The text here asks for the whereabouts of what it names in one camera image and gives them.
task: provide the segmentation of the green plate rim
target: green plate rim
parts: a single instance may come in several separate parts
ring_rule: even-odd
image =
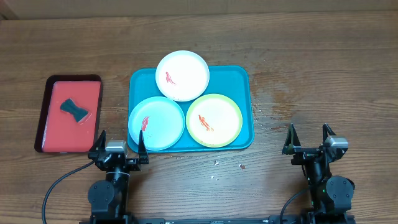
[[[236,114],[238,114],[239,116],[239,129],[236,131],[235,135],[229,140],[226,141],[224,143],[221,144],[207,144],[201,140],[199,140],[194,134],[193,131],[191,130],[191,126],[190,126],[190,120],[189,118],[192,115],[192,111],[194,109],[194,107],[196,107],[197,104],[201,103],[202,101],[208,100],[208,99],[220,99],[223,101],[227,101],[235,110]],[[201,144],[202,146],[206,146],[206,147],[212,147],[212,148],[217,148],[217,147],[223,147],[226,146],[228,144],[230,144],[231,142],[233,142],[238,136],[239,133],[242,130],[242,125],[243,125],[243,116],[242,116],[242,112],[241,109],[239,109],[238,105],[231,100],[229,97],[221,95],[221,94],[216,94],[216,93],[212,93],[212,94],[207,94],[207,95],[203,95],[199,98],[197,98],[189,107],[188,111],[187,111],[187,116],[185,117],[185,122],[187,124],[187,130],[189,135],[191,135],[191,137],[199,144]]]

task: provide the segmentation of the blue rectangular tray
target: blue rectangular tray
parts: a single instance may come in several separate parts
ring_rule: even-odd
[[[243,124],[239,136],[227,146],[210,148],[197,143],[189,135],[185,127],[181,138],[172,147],[161,151],[148,151],[150,153],[165,152],[198,152],[198,151],[220,151],[232,149],[245,149],[254,140],[254,125],[251,108],[250,86],[248,73],[238,65],[209,66],[210,82],[203,95],[218,93],[231,98],[241,109]],[[155,81],[156,68],[143,68],[130,79],[129,94],[129,118],[132,109],[142,100],[153,96],[164,96],[158,89]],[[181,106],[184,115],[187,115],[189,106],[194,100],[188,102],[177,102]],[[138,151],[138,145],[132,140],[127,128],[127,143],[134,151]]]

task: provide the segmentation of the wooden table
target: wooden table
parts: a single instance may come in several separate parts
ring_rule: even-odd
[[[349,214],[358,223],[396,223],[397,20],[397,12],[378,11],[1,21],[0,223],[41,223],[52,182],[89,162],[85,154],[34,151],[49,76],[100,75],[99,129],[126,139],[131,74],[182,49],[209,65],[247,70],[256,137],[243,151],[151,155],[142,175],[133,174],[129,209],[137,217],[278,214],[307,184],[281,154],[287,125],[295,124],[304,146],[316,147],[327,122],[350,143],[331,165],[357,186]],[[48,222],[87,220],[88,188],[101,179],[93,166],[62,181],[49,198]],[[286,213],[309,205],[300,197]]]

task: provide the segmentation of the sauce smear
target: sauce smear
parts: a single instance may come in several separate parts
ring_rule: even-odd
[[[145,131],[145,130],[147,129],[148,119],[149,119],[149,116],[146,116],[146,117],[142,120],[142,124],[141,124],[141,130],[142,130],[142,131]]]
[[[202,117],[202,116],[200,116],[200,114],[199,114],[199,121],[200,121],[200,124],[201,124],[203,127],[206,128],[206,131],[214,131],[214,129],[211,128],[210,125],[206,122],[205,118]]]
[[[172,77],[170,76],[170,74],[168,72],[166,72],[166,81],[175,85],[175,83],[172,80]]]

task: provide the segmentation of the white plate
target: white plate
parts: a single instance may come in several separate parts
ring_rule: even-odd
[[[220,94],[199,97],[187,112],[188,132],[207,147],[223,147],[233,142],[241,132],[242,123],[237,104]]]
[[[206,90],[210,72],[199,55],[179,50],[160,61],[155,79],[157,87],[166,97],[175,101],[190,101]]]
[[[163,96],[155,96],[134,107],[128,127],[136,144],[139,131],[142,130],[147,150],[159,151],[173,146],[180,139],[185,127],[185,117],[176,102]]]

